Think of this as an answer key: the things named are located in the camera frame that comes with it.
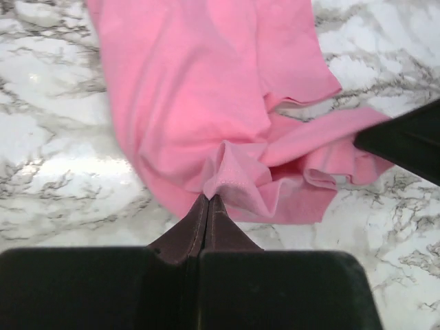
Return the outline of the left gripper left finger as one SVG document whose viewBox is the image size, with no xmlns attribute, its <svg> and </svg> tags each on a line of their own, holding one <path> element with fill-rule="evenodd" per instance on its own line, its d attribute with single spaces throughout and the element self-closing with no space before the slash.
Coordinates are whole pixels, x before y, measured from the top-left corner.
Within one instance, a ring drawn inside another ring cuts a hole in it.
<svg viewBox="0 0 440 330">
<path fill-rule="evenodd" d="M 198 196 L 187 215 L 147 246 L 165 264 L 178 266 L 189 256 L 197 256 L 206 233 L 209 200 Z"/>
</svg>

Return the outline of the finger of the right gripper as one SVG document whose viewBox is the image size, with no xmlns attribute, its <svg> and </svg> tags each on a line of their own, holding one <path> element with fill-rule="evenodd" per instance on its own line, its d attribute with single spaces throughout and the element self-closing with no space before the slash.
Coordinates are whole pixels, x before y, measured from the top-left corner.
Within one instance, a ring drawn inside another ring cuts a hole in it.
<svg viewBox="0 0 440 330">
<path fill-rule="evenodd" d="M 360 131 L 354 146 L 439 185 L 439 100 Z"/>
</svg>

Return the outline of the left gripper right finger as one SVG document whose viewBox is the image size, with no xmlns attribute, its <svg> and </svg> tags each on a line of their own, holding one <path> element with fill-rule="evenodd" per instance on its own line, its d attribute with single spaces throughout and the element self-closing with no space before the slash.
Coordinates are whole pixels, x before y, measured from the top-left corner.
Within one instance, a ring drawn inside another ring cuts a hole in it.
<svg viewBox="0 0 440 330">
<path fill-rule="evenodd" d="M 230 218 L 220 196 L 207 201 L 206 231 L 204 234 L 204 256 L 236 257 L 261 254 L 259 247 Z"/>
</svg>

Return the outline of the pink t-shirt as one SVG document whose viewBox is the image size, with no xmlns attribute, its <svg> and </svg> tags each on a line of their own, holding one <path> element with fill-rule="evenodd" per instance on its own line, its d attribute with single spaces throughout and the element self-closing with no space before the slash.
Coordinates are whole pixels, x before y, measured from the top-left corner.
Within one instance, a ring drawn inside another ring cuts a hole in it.
<svg viewBox="0 0 440 330">
<path fill-rule="evenodd" d="M 237 221 L 322 219 L 338 182 L 373 183 L 391 164 L 354 147 L 385 121 L 370 108 L 310 122 L 341 86 L 327 67 L 310 1 L 88 1 L 115 136 L 155 198 L 184 216 L 219 195 Z"/>
</svg>

